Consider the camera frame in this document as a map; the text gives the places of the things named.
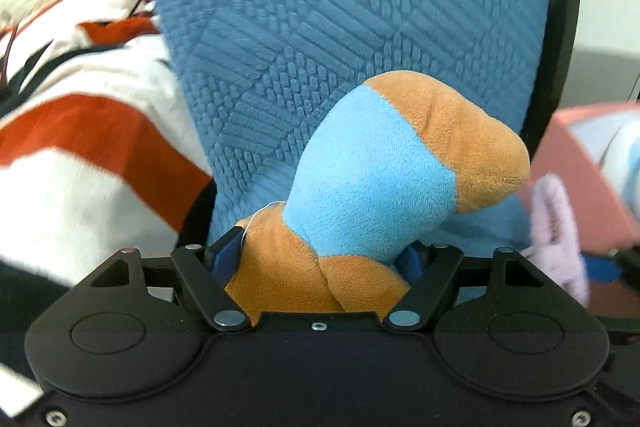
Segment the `purple plush ear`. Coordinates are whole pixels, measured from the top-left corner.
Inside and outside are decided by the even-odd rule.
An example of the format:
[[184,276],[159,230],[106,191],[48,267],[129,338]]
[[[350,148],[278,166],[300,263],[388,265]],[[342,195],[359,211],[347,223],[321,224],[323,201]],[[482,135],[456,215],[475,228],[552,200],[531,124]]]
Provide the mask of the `purple plush ear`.
[[540,178],[531,191],[531,242],[522,254],[586,306],[589,284],[578,227],[564,184],[555,174]]

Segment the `pink box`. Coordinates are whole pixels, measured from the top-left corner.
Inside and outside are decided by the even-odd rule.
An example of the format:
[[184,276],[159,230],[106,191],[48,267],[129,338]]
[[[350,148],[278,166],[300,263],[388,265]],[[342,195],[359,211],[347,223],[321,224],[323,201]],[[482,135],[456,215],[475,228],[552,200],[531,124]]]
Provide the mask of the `pink box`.
[[640,223],[600,175],[600,166],[571,127],[580,121],[639,108],[637,103],[600,103],[556,111],[531,162],[530,176],[519,191],[522,203],[530,208],[534,182],[549,172],[557,174],[574,208],[582,251],[604,254],[640,244]]

